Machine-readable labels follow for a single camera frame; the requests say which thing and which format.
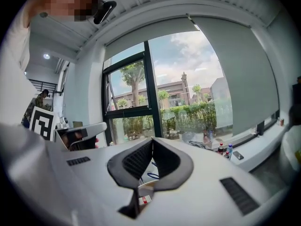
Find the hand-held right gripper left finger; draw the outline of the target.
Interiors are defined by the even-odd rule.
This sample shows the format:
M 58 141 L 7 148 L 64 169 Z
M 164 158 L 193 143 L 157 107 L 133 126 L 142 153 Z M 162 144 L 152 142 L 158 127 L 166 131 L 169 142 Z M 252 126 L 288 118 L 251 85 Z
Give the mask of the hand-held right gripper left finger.
M 140 219 L 139 180 L 152 158 L 152 139 L 100 149 L 47 146 L 58 185 L 81 226 L 146 226 Z

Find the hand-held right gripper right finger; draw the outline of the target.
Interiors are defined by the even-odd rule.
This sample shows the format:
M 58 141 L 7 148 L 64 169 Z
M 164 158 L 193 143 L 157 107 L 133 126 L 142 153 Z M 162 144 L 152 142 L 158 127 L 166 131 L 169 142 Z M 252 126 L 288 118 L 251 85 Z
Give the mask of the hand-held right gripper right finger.
M 189 179 L 173 191 L 155 192 L 138 216 L 141 226 L 262 226 L 284 198 L 281 190 L 271 195 L 252 174 L 216 152 L 163 139 L 188 154 L 194 163 Z M 221 183 L 232 178 L 259 207 L 243 215 Z

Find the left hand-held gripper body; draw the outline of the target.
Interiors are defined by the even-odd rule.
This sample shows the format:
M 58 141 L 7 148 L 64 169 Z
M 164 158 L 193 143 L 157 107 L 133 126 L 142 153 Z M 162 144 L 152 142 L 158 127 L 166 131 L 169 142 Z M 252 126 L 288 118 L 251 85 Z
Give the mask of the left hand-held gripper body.
M 68 128 L 67 118 L 60 113 L 34 107 L 29 129 L 42 136 L 45 140 L 54 141 L 55 130 Z

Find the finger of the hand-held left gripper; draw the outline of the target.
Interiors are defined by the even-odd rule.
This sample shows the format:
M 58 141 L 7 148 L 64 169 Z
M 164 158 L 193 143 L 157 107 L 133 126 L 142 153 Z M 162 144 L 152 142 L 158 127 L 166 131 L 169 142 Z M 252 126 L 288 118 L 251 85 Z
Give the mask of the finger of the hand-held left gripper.
M 55 144 L 61 150 L 95 149 L 98 142 L 96 136 L 107 129 L 105 122 L 71 129 L 56 129 Z

